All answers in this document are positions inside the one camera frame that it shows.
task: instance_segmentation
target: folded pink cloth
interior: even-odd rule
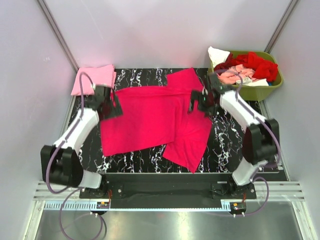
[[[218,78],[223,84],[235,84],[237,80],[240,80],[240,77],[236,74],[239,74],[242,80],[246,77],[251,78],[253,82],[257,80],[253,77],[255,71],[252,68],[244,67],[243,64],[230,67],[228,71],[225,71],[221,73],[221,75],[218,75]]]
[[[105,85],[111,88],[114,88],[115,86],[116,72],[115,66],[112,64],[103,67],[80,67],[75,76],[75,81],[71,92],[72,96],[81,95],[79,80],[81,72],[88,74],[95,85]],[[84,95],[93,95],[95,93],[89,79],[87,79],[86,76],[82,77],[82,88]]]

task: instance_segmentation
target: marble table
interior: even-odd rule
[[[165,86],[167,74],[175,73],[181,68],[151,68],[151,69],[116,69],[115,90],[141,87]],[[207,74],[207,68],[195,68],[202,81]],[[260,112],[258,102],[248,102],[257,112]],[[81,106],[81,98],[76,97],[70,122],[76,116]],[[240,125],[223,109],[211,118],[212,128],[197,173],[229,173],[233,172],[242,158],[242,141],[244,132]],[[79,158],[84,169],[96,173],[188,173],[188,169],[179,166],[165,158],[162,154],[166,145],[142,149],[139,151],[116,154],[105,157],[102,154],[100,127],[96,126],[79,152]],[[278,172],[278,169],[262,171]]]

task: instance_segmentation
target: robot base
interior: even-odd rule
[[[112,199],[121,199],[123,196],[123,184],[121,183],[109,183],[102,175],[100,187],[97,189],[85,188],[80,192],[79,198],[81,199],[108,199],[109,193],[111,193]]]
[[[211,184],[212,198],[215,200],[230,200],[237,199],[257,199],[255,186],[251,183],[238,191],[228,191],[228,183],[213,183]]]

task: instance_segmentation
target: clothing pile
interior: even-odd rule
[[[233,57],[229,51],[209,47],[209,57],[214,71],[222,71],[218,78],[223,84],[240,84],[241,76],[243,85],[269,86],[276,80],[278,65],[259,57],[255,52],[240,54]]]

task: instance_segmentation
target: pink t-shirt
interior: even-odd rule
[[[100,123],[104,156],[166,144],[163,157],[197,170],[212,122],[188,113],[191,90],[202,90],[193,68],[167,75],[167,86],[129,87],[116,92],[123,115]]]

